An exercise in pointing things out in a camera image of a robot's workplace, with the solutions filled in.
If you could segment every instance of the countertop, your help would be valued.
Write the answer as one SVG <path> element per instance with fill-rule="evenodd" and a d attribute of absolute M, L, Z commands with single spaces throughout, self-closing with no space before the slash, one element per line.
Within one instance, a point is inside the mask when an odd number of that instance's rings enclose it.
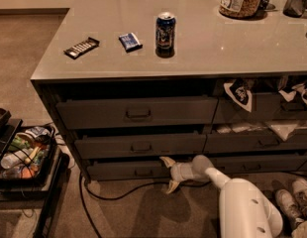
<path fill-rule="evenodd" d="M 248 20 L 218 12 L 220 0 L 76 0 L 32 80 L 307 73 L 307 17 L 275 11 Z M 176 17 L 175 56 L 158 57 L 155 20 Z M 126 53 L 118 37 L 135 33 L 142 49 Z M 88 37 L 100 47 L 73 60 L 63 51 Z"/>

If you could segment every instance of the shoe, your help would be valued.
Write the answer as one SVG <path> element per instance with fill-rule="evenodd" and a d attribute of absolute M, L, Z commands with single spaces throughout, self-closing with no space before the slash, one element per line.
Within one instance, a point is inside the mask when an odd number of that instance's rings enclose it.
<path fill-rule="evenodd" d="M 304 222 L 299 205 L 292 194 L 286 189 L 280 189 L 275 194 L 275 200 L 281 211 L 290 221 L 292 230 Z"/>
<path fill-rule="evenodd" d="M 307 180 L 298 178 L 292 183 L 293 195 L 300 205 L 304 217 L 307 217 Z"/>

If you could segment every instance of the gray floor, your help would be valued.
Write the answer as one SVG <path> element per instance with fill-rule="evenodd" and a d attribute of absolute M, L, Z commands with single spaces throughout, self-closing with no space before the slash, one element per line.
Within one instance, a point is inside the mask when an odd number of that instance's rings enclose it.
<path fill-rule="evenodd" d="M 29 78 L 62 19 L 63 15 L 0 16 L 0 107 L 10 110 L 13 118 L 22 118 L 24 125 L 51 121 Z M 79 169 L 73 159 L 69 166 L 50 237 L 97 237 L 81 204 Z M 249 179 L 269 197 L 276 189 L 291 189 L 296 178 L 283 173 L 234 177 Z M 157 180 L 93 181 L 89 187 L 102 196 L 116 197 L 153 181 Z M 85 189 L 83 196 L 102 237 L 219 237 L 219 193 L 212 184 L 184 186 L 171 195 L 165 190 L 165 184 L 150 185 L 115 201 L 96 199 Z M 0 237 L 32 237 L 40 208 L 30 202 L 20 207 L 0 205 Z"/>

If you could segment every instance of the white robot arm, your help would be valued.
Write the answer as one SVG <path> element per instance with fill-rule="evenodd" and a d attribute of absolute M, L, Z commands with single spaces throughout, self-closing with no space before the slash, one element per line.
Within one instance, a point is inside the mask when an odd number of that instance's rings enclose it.
<path fill-rule="evenodd" d="M 282 217 L 276 207 L 251 182 L 242 178 L 228 178 L 216 170 L 203 155 L 191 163 L 177 163 L 160 157 L 171 168 L 172 180 L 167 193 L 188 179 L 210 179 L 220 189 L 220 225 L 222 238 L 272 238 L 282 230 Z"/>

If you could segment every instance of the soda can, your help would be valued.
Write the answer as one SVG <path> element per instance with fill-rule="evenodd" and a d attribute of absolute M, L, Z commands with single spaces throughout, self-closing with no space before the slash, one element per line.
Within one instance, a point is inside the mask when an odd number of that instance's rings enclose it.
<path fill-rule="evenodd" d="M 160 13 L 155 24 L 155 51 L 160 57 L 174 55 L 174 31 L 174 15 L 170 12 Z"/>

